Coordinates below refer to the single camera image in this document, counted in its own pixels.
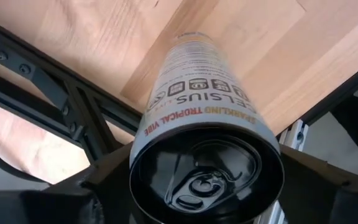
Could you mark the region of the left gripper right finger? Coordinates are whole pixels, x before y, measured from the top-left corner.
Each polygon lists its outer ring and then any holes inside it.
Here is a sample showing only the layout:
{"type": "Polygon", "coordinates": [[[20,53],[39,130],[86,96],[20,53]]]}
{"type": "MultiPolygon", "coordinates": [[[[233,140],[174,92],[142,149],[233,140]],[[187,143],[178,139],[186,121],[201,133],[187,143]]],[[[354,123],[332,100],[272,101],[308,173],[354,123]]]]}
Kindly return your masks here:
{"type": "Polygon", "coordinates": [[[358,224],[358,175],[281,145],[288,224],[358,224]]]}

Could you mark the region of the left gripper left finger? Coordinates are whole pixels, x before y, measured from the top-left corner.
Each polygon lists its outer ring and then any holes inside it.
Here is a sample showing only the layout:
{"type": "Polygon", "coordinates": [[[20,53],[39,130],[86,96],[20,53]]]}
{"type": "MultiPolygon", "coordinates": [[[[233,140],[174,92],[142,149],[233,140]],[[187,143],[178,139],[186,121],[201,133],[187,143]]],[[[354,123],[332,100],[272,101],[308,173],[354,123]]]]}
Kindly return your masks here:
{"type": "Polygon", "coordinates": [[[0,191],[0,224],[129,224],[131,147],[45,190],[0,191]]]}

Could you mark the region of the white slim beverage can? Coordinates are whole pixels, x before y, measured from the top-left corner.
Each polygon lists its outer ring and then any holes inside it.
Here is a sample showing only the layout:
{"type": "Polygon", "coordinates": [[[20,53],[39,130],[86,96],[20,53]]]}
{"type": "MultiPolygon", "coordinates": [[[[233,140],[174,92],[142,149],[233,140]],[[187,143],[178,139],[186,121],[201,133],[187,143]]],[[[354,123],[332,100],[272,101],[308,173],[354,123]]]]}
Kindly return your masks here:
{"type": "Polygon", "coordinates": [[[160,224],[247,223],[284,182],[276,137],[200,32],[163,56],[129,167],[134,202],[160,224]]]}

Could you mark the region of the silver corner bracket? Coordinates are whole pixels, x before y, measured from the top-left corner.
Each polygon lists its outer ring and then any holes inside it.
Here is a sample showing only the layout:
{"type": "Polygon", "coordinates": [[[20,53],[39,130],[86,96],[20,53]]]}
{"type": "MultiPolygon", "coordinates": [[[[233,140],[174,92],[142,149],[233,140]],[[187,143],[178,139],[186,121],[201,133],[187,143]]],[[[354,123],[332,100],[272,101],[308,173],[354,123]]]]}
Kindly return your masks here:
{"type": "MultiPolygon", "coordinates": [[[[299,119],[281,133],[279,143],[302,151],[308,129],[309,126],[299,119]]],[[[268,210],[257,217],[253,224],[288,224],[288,221],[279,202],[276,201],[268,210]]]]}

